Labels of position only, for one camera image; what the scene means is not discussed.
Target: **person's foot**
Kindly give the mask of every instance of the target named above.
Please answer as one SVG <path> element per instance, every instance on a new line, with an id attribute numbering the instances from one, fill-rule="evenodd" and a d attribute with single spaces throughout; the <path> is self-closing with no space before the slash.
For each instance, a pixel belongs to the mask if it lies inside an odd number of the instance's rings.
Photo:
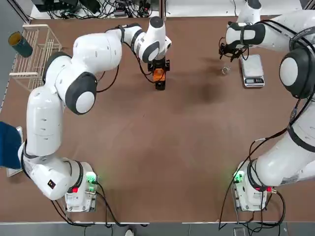
<path id="1" fill-rule="evenodd" d="M 125 233 L 125 236 L 134 236 L 132 229 L 128 229 Z"/>

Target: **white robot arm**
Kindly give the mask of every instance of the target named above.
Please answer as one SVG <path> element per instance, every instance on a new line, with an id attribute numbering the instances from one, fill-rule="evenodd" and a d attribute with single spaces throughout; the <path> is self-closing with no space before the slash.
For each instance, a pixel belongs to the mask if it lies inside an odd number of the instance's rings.
<path id="1" fill-rule="evenodd" d="M 29 96 L 27 141 L 19 149 L 22 169 L 47 198 L 65 196 L 68 211 L 89 211 L 93 191 L 89 190 L 87 174 L 95 174 L 86 162 L 56 156 L 62 142 L 63 111 L 67 106 L 82 115 L 93 107 L 95 73 L 119 65 L 122 43 L 146 63 L 165 55 L 171 45 L 159 17 L 150 19 L 146 33 L 138 24 L 131 24 L 83 35 L 74 42 L 73 57 L 58 52 L 49 58 L 43 72 L 45 85 Z"/>
<path id="2" fill-rule="evenodd" d="M 260 210 L 262 197 L 264 208 L 267 186 L 315 177 L 315 103 L 312 100 L 315 12 L 299 10 L 271 21 L 260 21 L 260 9 L 258 0 L 245 3 L 237 22 L 229 23 L 227 44 L 220 46 L 221 57 L 231 53 L 238 58 L 246 47 L 287 52 L 280 65 L 281 82 L 294 97 L 308 98 L 310 102 L 273 148 L 256 160 L 246 162 L 236 173 L 234 184 L 239 205 L 242 210 L 250 211 Z"/>

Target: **brown table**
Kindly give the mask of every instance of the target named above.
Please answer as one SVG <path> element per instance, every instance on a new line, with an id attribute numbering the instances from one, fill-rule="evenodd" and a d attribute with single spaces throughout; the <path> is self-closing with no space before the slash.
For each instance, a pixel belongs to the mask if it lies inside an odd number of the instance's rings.
<path id="1" fill-rule="evenodd" d="M 168 18 L 167 35 L 173 45 L 167 55 L 171 71 L 165 91 L 156 91 L 145 80 L 124 46 L 117 82 L 97 96 L 93 109 L 84 116 L 65 110 L 58 154 L 93 166 L 118 220 L 217 221 L 227 184 L 250 143 L 287 123 L 295 100 L 279 80 L 283 54 L 251 50 L 262 58 L 263 89 L 243 88 L 237 60 L 230 74 L 221 74 L 228 59 L 219 60 L 218 40 L 230 20 L 235 18 Z M 34 23 L 48 23 L 71 53 L 78 36 L 134 21 L 144 29 L 148 26 L 147 19 Z M 114 74 L 115 70 L 106 72 L 99 87 L 109 84 Z M 11 80 L 0 119 L 25 128 L 28 94 Z M 274 143 L 270 141 L 258 154 Z M 62 221 L 26 176 L 6 178 L 4 168 L 0 174 L 0 222 Z M 315 220 L 315 182 L 284 186 L 280 191 L 287 221 Z M 274 197 L 264 220 L 277 221 L 281 210 Z M 73 218 L 104 222 L 104 216 L 103 204 L 98 203 L 97 213 Z M 230 194 L 223 219 L 236 220 Z"/>

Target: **blue cloth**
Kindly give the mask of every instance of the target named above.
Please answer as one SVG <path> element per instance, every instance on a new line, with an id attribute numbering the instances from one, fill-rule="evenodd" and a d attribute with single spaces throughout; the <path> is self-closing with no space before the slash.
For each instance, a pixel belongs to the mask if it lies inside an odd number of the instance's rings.
<path id="1" fill-rule="evenodd" d="M 0 121 L 0 166 L 11 169 L 21 168 L 18 150 L 21 136 L 17 129 Z"/>

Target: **wire rack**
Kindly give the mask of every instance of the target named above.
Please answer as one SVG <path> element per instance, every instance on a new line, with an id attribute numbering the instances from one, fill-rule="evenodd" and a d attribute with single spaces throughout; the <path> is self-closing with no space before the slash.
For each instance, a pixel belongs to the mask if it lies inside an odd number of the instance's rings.
<path id="1" fill-rule="evenodd" d="M 32 91 L 42 86 L 43 71 L 51 54 L 59 52 L 61 43 L 48 25 L 23 25 L 23 37 L 33 48 L 30 57 L 16 54 L 10 78 Z"/>

